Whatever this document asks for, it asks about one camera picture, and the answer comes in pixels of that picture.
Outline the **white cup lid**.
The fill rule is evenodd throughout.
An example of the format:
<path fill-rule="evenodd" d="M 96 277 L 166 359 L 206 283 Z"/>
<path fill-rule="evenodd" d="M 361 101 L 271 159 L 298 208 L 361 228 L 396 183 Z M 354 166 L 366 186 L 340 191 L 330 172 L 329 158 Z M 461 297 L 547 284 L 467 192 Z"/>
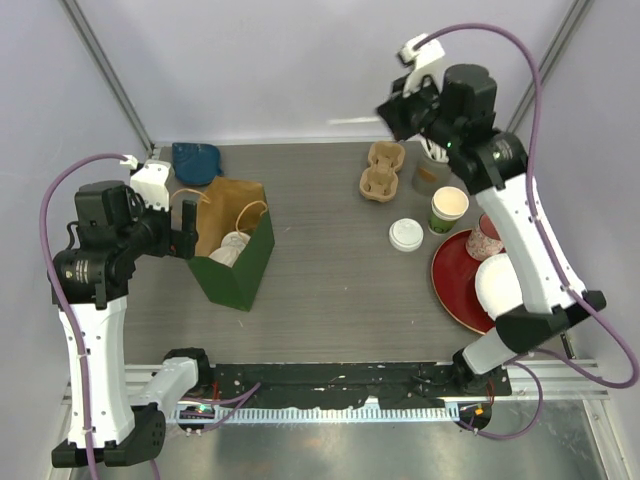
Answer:
<path fill-rule="evenodd" d="M 251 240 L 250 235 L 244 232 L 232 231 L 223 237 L 221 241 L 221 246 L 233 247 L 238 249 L 239 251 L 242 251 L 248 245 L 250 240 Z"/>
<path fill-rule="evenodd" d="M 221 246 L 209 255 L 209 259 L 231 268 L 243 253 L 243 250 L 244 248 L 234 245 Z"/>

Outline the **green paper bag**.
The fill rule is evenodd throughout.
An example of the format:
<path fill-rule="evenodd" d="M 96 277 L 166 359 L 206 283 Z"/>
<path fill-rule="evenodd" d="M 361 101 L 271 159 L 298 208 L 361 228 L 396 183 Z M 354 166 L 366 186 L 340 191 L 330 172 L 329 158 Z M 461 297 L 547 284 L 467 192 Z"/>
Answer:
<path fill-rule="evenodd" d="M 198 241 L 195 255 L 188 261 L 191 273 L 210 302 L 248 311 L 275 245 L 263 185 L 218 176 L 197 196 Z M 244 232 L 251 240 L 229 268 L 209 255 L 232 231 Z"/>

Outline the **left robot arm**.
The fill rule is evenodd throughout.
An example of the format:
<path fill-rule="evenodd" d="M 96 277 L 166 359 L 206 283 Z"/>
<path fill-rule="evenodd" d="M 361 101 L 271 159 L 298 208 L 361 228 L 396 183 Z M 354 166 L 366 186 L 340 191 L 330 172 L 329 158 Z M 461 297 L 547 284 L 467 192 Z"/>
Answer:
<path fill-rule="evenodd" d="M 102 181 L 74 197 L 77 219 L 70 241 L 53 258 L 61 289 L 52 294 L 67 334 L 73 419 L 68 436 L 51 453 L 56 468 L 91 461 L 108 467 L 155 459 L 166 438 L 166 420 L 186 396 L 205 397 L 213 370 L 201 348 L 169 351 L 161 368 L 136 394 L 126 388 L 124 320 L 128 282 L 144 256 L 190 259 L 198 240 L 197 206 L 171 227 L 165 181 Z"/>

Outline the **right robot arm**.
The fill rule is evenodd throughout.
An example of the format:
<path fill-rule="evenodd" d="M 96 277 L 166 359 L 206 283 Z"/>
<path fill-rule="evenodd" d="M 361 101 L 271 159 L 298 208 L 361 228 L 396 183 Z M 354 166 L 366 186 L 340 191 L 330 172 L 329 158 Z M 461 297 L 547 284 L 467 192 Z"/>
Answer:
<path fill-rule="evenodd" d="M 603 310 L 602 292 L 589 290 L 562 256 L 551 259 L 537 225 L 546 216 L 536 191 L 528 191 L 528 154 L 519 138 L 494 126 L 497 84 L 474 64 L 446 69 L 437 85 L 425 75 L 411 93 L 407 76 L 393 81 L 377 114 L 397 141 L 416 135 L 445 149 L 452 173 L 475 197 L 503 242 L 520 285 L 520 305 L 501 314 L 493 328 L 453 356 L 451 380 L 472 395 L 506 362 L 526 354 Z"/>

